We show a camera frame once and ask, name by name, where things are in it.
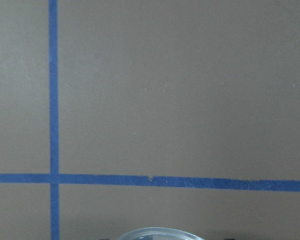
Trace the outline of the brown paper table mat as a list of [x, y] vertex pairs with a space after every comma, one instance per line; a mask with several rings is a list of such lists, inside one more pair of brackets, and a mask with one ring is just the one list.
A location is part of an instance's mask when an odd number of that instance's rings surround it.
[[300, 240], [300, 0], [0, 0], [0, 240]]

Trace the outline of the clear tennis ball can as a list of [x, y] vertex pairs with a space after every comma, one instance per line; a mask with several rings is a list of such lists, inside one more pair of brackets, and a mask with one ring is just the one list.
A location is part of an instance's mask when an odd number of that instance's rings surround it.
[[118, 240], [202, 240], [202, 238], [174, 228], [144, 227], [127, 232]]

